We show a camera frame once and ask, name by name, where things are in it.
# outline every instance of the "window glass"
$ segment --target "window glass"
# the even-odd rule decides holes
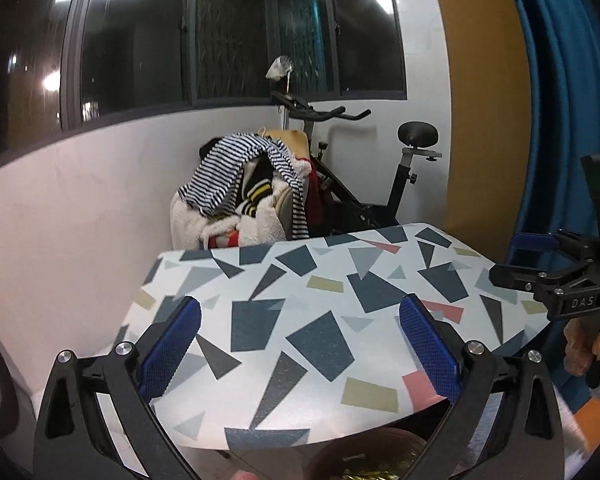
[[[404,69],[393,0],[334,0],[342,94],[403,91]]]
[[[264,0],[196,1],[198,99],[268,97]]]
[[[60,131],[60,57],[69,0],[0,3],[0,152]]]
[[[82,46],[82,120],[184,101],[183,0],[89,0]]]
[[[280,53],[294,64],[292,91],[315,96],[333,91],[326,0],[278,0]]]

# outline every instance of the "patterned board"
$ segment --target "patterned board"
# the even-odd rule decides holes
[[[512,354],[546,324],[532,295],[491,285],[493,265],[426,224],[272,246],[160,255],[117,341],[136,341],[184,295],[202,326],[157,416],[180,446],[331,440],[440,400],[398,322],[416,293],[465,340]]]

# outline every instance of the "human hand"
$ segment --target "human hand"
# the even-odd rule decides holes
[[[237,471],[231,480],[258,480],[258,477],[253,473],[247,473],[246,471]]]
[[[564,336],[567,338],[564,369],[571,375],[584,375],[591,368],[593,357],[600,359],[600,333],[593,343],[588,342],[580,318],[576,318],[567,323]]]

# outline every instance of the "blue curtain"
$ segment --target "blue curtain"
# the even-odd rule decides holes
[[[532,87],[532,131],[516,232],[595,235],[580,157],[600,153],[600,20],[589,0],[516,0]],[[559,256],[510,251],[515,264],[555,268]]]

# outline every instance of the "white wall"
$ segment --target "white wall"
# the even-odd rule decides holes
[[[413,171],[418,174],[418,182],[415,186],[407,184],[398,220],[440,226],[446,207],[451,147],[451,89],[440,6],[438,0],[398,0],[398,16],[406,58],[408,100],[314,104],[317,110],[343,105],[353,115],[367,108],[373,112],[359,123],[317,123],[314,149],[319,140],[328,140],[324,161],[339,179],[359,200],[386,203],[401,158],[398,126],[407,121],[433,124],[440,133],[435,149],[444,158],[437,162],[414,159]]]
[[[440,225],[446,202],[451,104],[438,0],[398,0],[408,100],[342,102],[360,123],[317,124],[327,163],[365,202],[385,202],[402,145],[397,128],[427,121],[443,161],[418,160],[398,219]],[[333,108],[340,103],[320,103]],[[156,254],[171,247],[169,204],[198,149],[234,131],[275,128],[274,107],[172,114],[95,130],[0,169],[0,345],[29,392],[58,351],[90,354],[115,336]]]
[[[0,346],[29,393],[57,352],[112,341],[156,255],[169,205],[211,137],[277,124],[274,107],[154,117],[94,130],[0,169]]]

